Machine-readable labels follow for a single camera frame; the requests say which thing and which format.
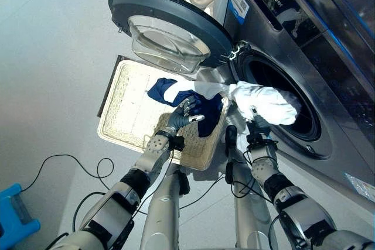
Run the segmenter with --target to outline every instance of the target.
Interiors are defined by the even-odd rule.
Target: tiled floor
[[[105,142],[96,133],[97,111],[117,54],[134,58],[129,38],[119,34],[111,22],[107,1],[0,0],[0,190],[14,182],[27,186],[43,159],[57,153],[77,156],[93,173],[99,159],[112,158],[115,171],[105,180],[109,185],[137,159],[139,154]],[[371,218],[361,219],[349,203],[337,206],[339,196],[321,190],[315,181],[306,180],[303,172],[285,163],[280,167],[298,185],[309,188],[339,228],[372,236]],[[181,204],[198,198],[216,176],[191,173],[192,191]],[[48,161],[39,180],[22,194],[42,228],[16,249],[43,249],[60,233],[70,232],[76,206],[96,190],[104,189],[73,160]],[[94,200],[83,206],[77,222]],[[221,181],[203,200],[182,210],[181,249],[233,247],[233,201],[229,186]],[[139,247],[144,221],[143,215],[135,218],[125,249]],[[278,233],[282,241],[279,249],[288,249]]]

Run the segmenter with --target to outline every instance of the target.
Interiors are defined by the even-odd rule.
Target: robotic hand
[[[150,139],[135,165],[86,214],[79,230],[51,249],[121,249],[134,226],[133,214],[170,152],[183,149],[183,137],[176,136],[178,130],[204,119],[203,115],[189,116],[194,106],[193,96],[183,100],[171,114],[167,127]]]
[[[328,212],[279,171],[276,142],[268,137],[270,125],[255,108],[252,110],[254,121],[247,124],[250,132],[247,136],[248,150],[253,159],[251,174],[278,211],[292,249],[373,249],[373,241],[354,232],[337,230]]]
[[[198,122],[204,119],[204,115],[194,115],[192,117],[189,116],[189,111],[195,107],[195,99],[194,96],[187,97],[185,100],[181,102],[173,111],[172,115],[169,117],[169,121],[167,124],[167,129],[172,129],[174,132],[186,126],[192,122]]]

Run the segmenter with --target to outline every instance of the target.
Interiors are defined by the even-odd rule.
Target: black wire
[[[63,237],[66,237],[68,236],[69,234],[67,232],[64,232],[63,234],[60,234],[58,237],[56,237],[47,247],[45,250],[49,250],[51,249],[52,246],[54,246],[56,244],[57,241],[59,241],[60,239],[62,239]]]
[[[247,162],[248,164],[250,164],[250,166],[251,166],[251,165],[253,165],[253,164],[252,164],[252,162],[250,161],[250,157],[249,157],[249,155],[248,155],[249,152],[250,152],[249,150],[245,151],[245,152],[242,154],[242,156],[245,158],[246,162]]]
[[[31,188],[31,186],[32,186],[32,185],[35,183],[35,181],[38,179],[38,177],[39,177],[39,175],[40,175],[40,172],[42,171],[42,168],[43,168],[44,164],[46,163],[46,161],[47,161],[48,159],[50,159],[50,158],[57,157],[57,156],[69,156],[69,157],[73,158],[73,159],[79,164],[79,166],[81,166],[81,168],[82,168],[82,169],[83,169],[83,170],[84,170],[89,176],[91,176],[91,177],[93,177],[93,178],[96,178],[96,179],[99,179],[99,180],[101,180],[101,179],[103,179],[103,178],[106,178],[106,177],[110,176],[110,175],[112,174],[114,168],[115,168],[115,165],[114,165],[114,163],[113,163],[113,161],[112,161],[111,159],[109,159],[109,158],[107,158],[107,157],[102,158],[102,159],[100,159],[99,162],[98,162],[98,165],[97,165],[97,171],[98,171],[99,164],[100,164],[103,160],[105,160],[105,159],[109,160],[109,161],[112,163],[112,170],[109,172],[109,174],[107,174],[107,175],[105,175],[105,176],[99,176],[99,174],[98,174],[98,176],[95,176],[94,174],[91,174],[89,171],[87,171],[86,168],[83,167],[83,165],[80,163],[80,161],[79,161],[75,156],[73,156],[73,155],[67,155],[67,154],[63,154],[63,155],[51,155],[51,156],[47,157],[47,158],[43,161],[43,163],[42,163],[42,165],[40,166],[40,169],[39,169],[38,174],[36,175],[34,181],[33,181],[33,182],[32,182],[27,188],[21,190],[21,192],[24,192],[24,191],[28,190],[29,188]]]
[[[265,159],[265,158],[270,158],[270,159],[272,159],[272,160],[276,163],[276,168],[279,169],[279,164],[277,163],[277,160],[274,159],[274,158],[271,157],[271,156],[262,156],[262,157],[258,157],[256,160],[259,160],[259,159]]]
[[[103,182],[103,180],[102,180],[102,178],[104,178],[104,177],[101,177],[101,176],[99,175],[99,165],[100,165],[100,163],[101,163],[103,160],[106,160],[106,159],[108,159],[108,160],[112,163],[112,171],[111,171],[111,173],[110,173],[110,174],[112,174],[115,165],[113,164],[112,159],[109,159],[109,158],[107,158],[107,157],[104,157],[104,158],[102,158],[102,159],[99,160],[98,164],[96,165],[96,173],[97,173],[97,175],[98,175],[98,179],[99,179],[99,181],[103,184],[103,186],[106,187],[107,190],[110,190],[110,188],[109,188],[109,187]]]
[[[149,199],[150,196],[152,196],[158,190],[158,188],[160,187],[160,185],[162,184],[162,182],[163,182],[163,180],[164,180],[164,178],[165,178],[165,176],[166,176],[166,174],[168,172],[169,166],[171,165],[172,160],[173,160],[174,157],[175,157],[175,151],[173,150],[172,151],[171,161],[169,162],[168,167],[165,170],[165,173],[164,173],[164,176],[163,176],[162,180],[160,181],[160,183],[158,184],[158,186],[156,187],[156,189],[149,196],[147,196],[145,199],[143,199],[143,202],[139,205],[138,209],[134,212],[133,216],[131,217],[132,219],[134,219],[135,215],[137,215],[138,213],[142,213],[142,214],[147,215],[147,213],[141,212],[140,209],[141,209],[142,205],[145,204],[146,200]]]
[[[247,191],[245,194],[243,194],[242,196],[238,196],[238,195],[236,195],[236,194],[234,193],[234,191],[233,191],[233,186],[234,186],[235,183],[240,183],[240,184],[242,184],[242,185],[244,186],[244,187],[240,190],[240,193],[241,193],[246,187],[248,188],[248,191]],[[243,184],[243,183],[240,182],[240,181],[233,181],[232,184],[230,185],[230,191],[232,192],[232,194],[233,194],[233,196],[234,196],[235,198],[243,198],[243,197],[245,197],[246,195],[248,195],[248,194],[253,190],[254,184],[255,184],[255,179],[254,179],[254,178],[251,178],[251,179],[248,181],[247,184]]]
[[[271,243],[271,228],[272,226],[275,224],[275,222],[280,218],[280,215],[277,215],[274,220],[272,221],[272,223],[270,224],[270,228],[268,229],[268,244],[270,246],[270,250],[274,250],[273,247],[272,247],[272,243]]]
[[[264,200],[267,200],[268,202],[272,203],[271,200],[269,200],[268,198],[264,197],[262,194],[260,194],[259,192],[257,192],[256,190],[253,189],[253,186],[254,186],[254,184],[255,184],[255,180],[254,180],[253,184],[251,185],[251,187],[249,187],[247,184],[244,184],[244,183],[242,183],[242,182],[240,182],[240,181],[233,181],[233,184],[234,184],[234,183],[242,184],[244,187],[247,187],[247,188],[249,189],[249,191],[247,192],[247,194],[248,194],[250,191],[253,191],[253,193],[257,194],[258,196],[260,196],[260,197],[263,198]],[[245,196],[246,196],[246,195],[244,195],[244,196],[239,197],[239,196],[237,196],[237,195],[234,194],[234,193],[233,193],[233,195],[234,195],[235,197],[237,197],[237,198],[242,198],[242,197],[245,197]]]
[[[205,196],[209,191],[210,191],[210,189],[212,189],[212,187],[215,185],[215,184],[217,184],[220,180],[222,180],[222,179],[225,179],[225,176],[224,177],[222,177],[222,175],[223,174],[221,174],[213,183],[212,183],[212,185],[208,188],[208,190],[206,190],[206,192],[205,193],[203,193],[198,199],[196,199],[196,200],[194,200],[193,202],[191,202],[191,203],[189,203],[189,204],[187,204],[187,205],[185,205],[185,206],[182,206],[181,208],[180,208],[180,210],[181,209],[184,209],[184,208],[186,208],[186,207],[188,207],[188,206],[190,206],[190,205],[193,205],[194,203],[196,203],[196,202],[198,202],[199,200],[201,200],[202,198],[203,198],[203,196]]]
[[[84,203],[84,202],[85,202],[90,196],[93,196],[93,195],[95,195],[95,194],[99,194],[99,195],[101,195],[101,196],[105,195],[105,193],[102,193],[102,192],[100,192],[100,191],[94,191],[94,192],[89,193],[88,195],[86,195],[86,196],[81,200],[80,204],[78,204],[78,206],[77,206],[77,208],[76,208],[76,210],[75,210],[75,212],[74,212],[74,215],[73,215],[73,221],[71,222],[71,230],[72,230],[73,232],[76,231],[76,218],[77,218],[77,214],[78,214],[79,209],[81,208],[82,204],[83,204],[83,203]]]

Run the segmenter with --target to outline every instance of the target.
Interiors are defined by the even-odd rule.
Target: clothing
[[[220,120],[223,103],[221,95],[215,94],[211,99],[206,99],[193,90],[178,91],[174,99],[166,101],[164,93],[172,85],[177,83],[174,79],[159,78],[154,86],[147,92],[147,95],[155,101],[161,102],[171,107],[177,107],[185,98],[194,96],[195,107],[189,112],[190,115],[204,115],[205,119],[198,122],[198,136],[209,136]]]

